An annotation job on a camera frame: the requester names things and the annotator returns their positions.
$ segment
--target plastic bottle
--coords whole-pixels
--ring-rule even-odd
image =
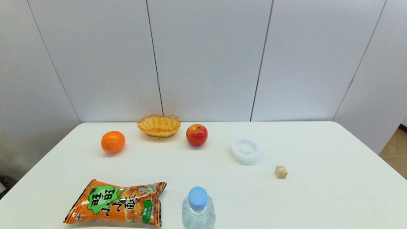
[[[215,208],[204,188],[192,188],[182,202],[182,223],[184,229],[215,228]]]

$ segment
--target wooden cube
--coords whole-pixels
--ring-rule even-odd
[[[287,177],[287,170],[285,169],[284,166],[277,166],[276,170],[274,171],[276,173],[277,178],[279,179],[285,179]]]

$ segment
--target table surface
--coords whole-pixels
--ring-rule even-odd
[[[0,200],[0,227],[140,226],[62,223],[96,178],[119,186],[167,182],[163,229],[183,228],[182,201],[194,186],[213,198],[218,229],[407,228],[407,181],[337,123],[202,123],[209,138],[199,148],[186,140],[191,124],[166,139],[145,135],[135,123],[79,125]],[[100,140],[111,130],[126,136],[126,146],[108,156]],[[233,160],[230,144],[238,137],[260,145],[258,164]],[[276,178],[278,165],[288,170],[286,179]]]

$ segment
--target rice cracker bag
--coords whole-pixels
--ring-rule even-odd
[[[119,187],[92,180],[72,206],[64,223],[93,220],[141,222],[161,226],[161,203],[158,197],[167,183]]]

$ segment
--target woven basket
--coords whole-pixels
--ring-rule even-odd
[[[165,138],[175,134],[181,120],[175,115],[148,115],[137,122],[138,128],[152,137]]]

